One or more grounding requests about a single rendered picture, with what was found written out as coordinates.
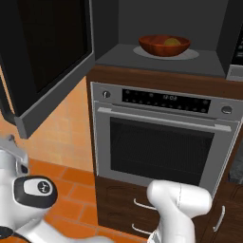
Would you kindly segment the black microwave door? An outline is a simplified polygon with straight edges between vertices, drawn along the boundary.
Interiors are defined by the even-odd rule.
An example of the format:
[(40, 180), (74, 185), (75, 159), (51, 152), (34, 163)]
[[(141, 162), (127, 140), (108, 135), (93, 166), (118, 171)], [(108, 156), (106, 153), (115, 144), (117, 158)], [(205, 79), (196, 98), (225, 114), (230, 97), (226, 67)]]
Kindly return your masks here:
[(91, 0), (0, 0), (0, 66), (20, 138), (94, 65)]

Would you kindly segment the oven door with dark window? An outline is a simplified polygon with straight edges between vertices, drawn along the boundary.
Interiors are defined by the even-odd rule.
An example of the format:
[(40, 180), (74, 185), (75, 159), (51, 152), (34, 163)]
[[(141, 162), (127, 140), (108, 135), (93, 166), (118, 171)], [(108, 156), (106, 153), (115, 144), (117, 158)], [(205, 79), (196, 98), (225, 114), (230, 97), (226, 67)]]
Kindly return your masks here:
[[(232, 132), (98, 112), (99, 107), (152, 118), (219, 124)], [(154, 179), (186, 183), (215, 195), (239, 133), (239, 121), (192, 117), (108, 103), (94, 104), (97, 175), (146, 186)]]

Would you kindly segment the brown wooden bowl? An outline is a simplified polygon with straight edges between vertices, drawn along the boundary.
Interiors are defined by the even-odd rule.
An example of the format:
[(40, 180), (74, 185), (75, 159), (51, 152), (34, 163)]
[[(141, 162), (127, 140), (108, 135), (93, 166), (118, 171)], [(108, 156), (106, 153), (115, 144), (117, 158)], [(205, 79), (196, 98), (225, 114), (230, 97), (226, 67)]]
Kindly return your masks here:
[[(163, 43), (168, 38), (176, 38), (180, 41), (180, 46), (165, 46)], [(155, 35), (145, 35), (139, 38), (139, 44), (143, 50), (146, 52), (159, 56), (159, 57), (171, 57), (177, 56), (184, 52), (191, 45), (191, 41), (184, 37), (165, 35), (165, 34), (155, 34)]]

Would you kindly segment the black microwave oven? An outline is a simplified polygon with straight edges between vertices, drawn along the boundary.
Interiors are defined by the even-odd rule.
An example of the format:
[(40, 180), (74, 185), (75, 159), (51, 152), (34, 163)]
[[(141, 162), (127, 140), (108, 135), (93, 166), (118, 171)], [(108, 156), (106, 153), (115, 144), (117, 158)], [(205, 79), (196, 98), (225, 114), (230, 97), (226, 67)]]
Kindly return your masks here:
[[(243, 65), (243, 0), (92, 0), (95, 63), (226, 79)], [(186, 61), (142, 57), (133, 49), (145, 35), (191, 41), (199, 56)]]

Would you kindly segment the grey microwave turntable plate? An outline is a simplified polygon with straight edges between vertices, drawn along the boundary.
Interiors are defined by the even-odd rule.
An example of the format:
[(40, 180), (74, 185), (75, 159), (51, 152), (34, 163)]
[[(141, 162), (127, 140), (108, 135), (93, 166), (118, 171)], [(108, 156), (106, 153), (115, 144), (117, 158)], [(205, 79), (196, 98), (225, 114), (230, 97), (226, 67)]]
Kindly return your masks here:
[(135, 47), (133, 49), (133, 51), (142, 56), (142, 57), (146, 57), (146, 58), (150, 58), (150, 59), (157, 59), (157, 60), (169, 60), (169, 61), (186, 61), (186, 60), (192, 60), (195, 59), (199, 56), (199, 53), (195, 50), (192, 49), (186, 49), (184, 52), (180, 53), (177, 56), (171, 56), (171, 57), (159, 57), (159, 56), (155, 56), (152, 55), (148, 52), (146, 52), (145, 50), (143, 50), (141, 47)]

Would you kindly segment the dark wooden cupboard door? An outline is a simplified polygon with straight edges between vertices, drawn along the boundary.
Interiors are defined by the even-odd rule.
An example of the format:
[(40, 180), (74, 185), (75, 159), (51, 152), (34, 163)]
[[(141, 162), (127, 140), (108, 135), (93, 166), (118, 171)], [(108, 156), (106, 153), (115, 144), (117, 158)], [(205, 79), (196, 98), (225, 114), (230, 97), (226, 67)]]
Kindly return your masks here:
[[(216, 225), (221, 208), (225, 206), (226, 213), (217, 232)], [(243, 243), (243, 185), (226, 182), (218, 191), (214, 208), (210, 215), (207, 229), (200, 243)]]

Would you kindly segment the dark wooden drawer front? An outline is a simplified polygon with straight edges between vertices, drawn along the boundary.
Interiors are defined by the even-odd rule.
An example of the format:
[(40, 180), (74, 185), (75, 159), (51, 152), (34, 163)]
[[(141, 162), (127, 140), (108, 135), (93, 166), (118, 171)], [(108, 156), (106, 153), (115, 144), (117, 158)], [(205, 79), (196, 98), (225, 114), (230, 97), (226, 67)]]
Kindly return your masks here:
[(97, 212), (99, 216), (124, 213), (147, 220), (159, 220), (159, 213), (134, 204), (133, 199), (152, 206), (146, 196), (146, 188), (114, 179), (95, 177)]
[(133, 218), (125, 215), (99, 216), (98, 222), (100, 226), (143, 238), (147, 238), (149, 235), (134, 231), (131, 227), (132, 223), (134, 223), (137, 228), (151, 233), (157, 228), (157, 224), (155, 222), (144, 221), (136, 217)]

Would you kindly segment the stainless steel oven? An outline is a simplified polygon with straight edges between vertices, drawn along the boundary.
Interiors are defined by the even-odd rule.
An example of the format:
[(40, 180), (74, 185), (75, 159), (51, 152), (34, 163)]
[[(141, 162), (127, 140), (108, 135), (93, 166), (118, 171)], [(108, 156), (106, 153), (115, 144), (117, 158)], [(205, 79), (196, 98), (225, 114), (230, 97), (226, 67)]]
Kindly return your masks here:
[[(104, 91), (109, 91), (111, 96), (105, 99)], [(95, 103), (108, 103), (184, 116), (207, 117), (243, 124), (243, 102), (240, 100), (95, 82), (91, 84), (91, 98), (93, 127)], [(223, 114), (221, 111), (221, 108), (226, 105), (233, 109), (229, 115)]]

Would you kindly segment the dark wooden cabinet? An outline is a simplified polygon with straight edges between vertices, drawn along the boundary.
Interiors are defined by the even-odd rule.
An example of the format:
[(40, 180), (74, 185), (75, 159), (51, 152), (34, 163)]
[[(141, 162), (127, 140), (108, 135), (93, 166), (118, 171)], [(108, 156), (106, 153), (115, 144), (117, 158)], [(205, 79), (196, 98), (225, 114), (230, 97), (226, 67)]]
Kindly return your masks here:
[[(93, 168), (94, 176), (97, 175), (96, 168), (96, 152), (95, 152), (95, 141), (94, 141), (94, 127), (93, 127), (93, 113), (92, 113), (92, 98), (91, 98), (91, 84), (93, 82), (100, 84), (117, 84), (125, 86), (133, 86), (138, 88), (149, 88), (157, 90), (172, 91), (178, 93), (195, 94), (201, 96), (210, 96), (224, 99), (240, 100), (243, 102), (243, 83), (240, 82), (228, 82), (222, 78), (179, 74), (171, 72), (158, 72), (150, 70), (132, 69), (132, 68), (120, 68), (114, 66), (97, 65), (93, 67), (86, 76), (87, 81), (87, 97), (88, 97), (88, 109), (90, 118), (90, 133), (91, 133), (91, 144), (92, 144), (92, 157), (93, 157)], [(219, 182), (217, 191), (212, 196), (212, 207), (208, 214), (197, 216), (192, 219), (195, 226), (196, 243), (200, 243), (205, 230), (207, 229), (210, 215), (217, 199), (218, 191), (228, 181), (228, 175), (234, 162), (237, 149), (240, 142), (243, 140), (243, 124), (241, 125), (240, 131), (236, 138), (234, 147), (229, 156), (228, 163)], [(127, 215), (124, 213), (111, 213), (109, 215), (125, 215), (128, 217), (138, 218), (137, 216)], [(158, 220), (147, 220), (139, 218), (144, 221), (155, 222), (158, 226)]]

